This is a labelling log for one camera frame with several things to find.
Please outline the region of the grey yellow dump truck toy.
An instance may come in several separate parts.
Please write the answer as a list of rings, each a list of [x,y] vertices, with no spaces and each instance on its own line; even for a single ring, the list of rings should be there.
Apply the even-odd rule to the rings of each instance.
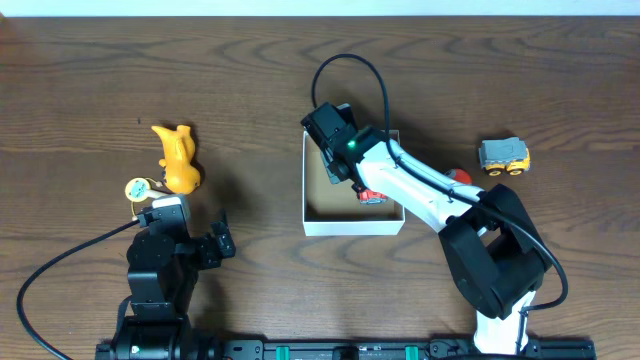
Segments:
[[[483,171],[491,177],[502,174],[518,176],[531,167],[529,149],[518,137],[483,140],[478,149],[478,158]]]

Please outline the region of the red ball toy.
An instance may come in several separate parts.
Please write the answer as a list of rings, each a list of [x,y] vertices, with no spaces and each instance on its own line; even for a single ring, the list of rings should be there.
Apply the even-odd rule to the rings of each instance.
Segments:
[[[447,171],[445,173],[445,175],[450,178],[453,179],[459,183],[462,184],[466,184],[466,185],[471,185],[472,184],[472,178],[471,176],[464,170],[459,169],[459,168],[455,168],[455,169],[450,169],[449,171]]]

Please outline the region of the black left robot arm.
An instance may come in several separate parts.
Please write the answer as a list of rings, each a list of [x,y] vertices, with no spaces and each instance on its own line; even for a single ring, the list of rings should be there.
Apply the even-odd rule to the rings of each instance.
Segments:
[[[192,237],[182,205],[148,207],[127,250],[131,295],[118,309],[113,338],[98,344],[98,360],[221,359],[219,340],[191,326],[188,309],[199,273],[235,256],[225,211],[211,231]]]

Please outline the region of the red fire truck toy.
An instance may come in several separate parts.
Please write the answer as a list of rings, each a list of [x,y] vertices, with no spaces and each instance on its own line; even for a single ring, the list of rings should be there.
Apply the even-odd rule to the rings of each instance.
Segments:
[[[356,196],[361,205],[382,204],[388,200],[386,195],[372,191],[368,188],[359,188],[356,191]]]

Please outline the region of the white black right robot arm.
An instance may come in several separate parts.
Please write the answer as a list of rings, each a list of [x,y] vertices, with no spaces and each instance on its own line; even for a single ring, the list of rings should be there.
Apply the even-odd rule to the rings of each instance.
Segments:
[[[386,133],[346,125],[313,138],[333,178],[399,203],[440,239],[454,284],[477,314],[474,347],[521,355],[528,315],[545,273],[556,266],[514,191],[485,191],[409,155]]]

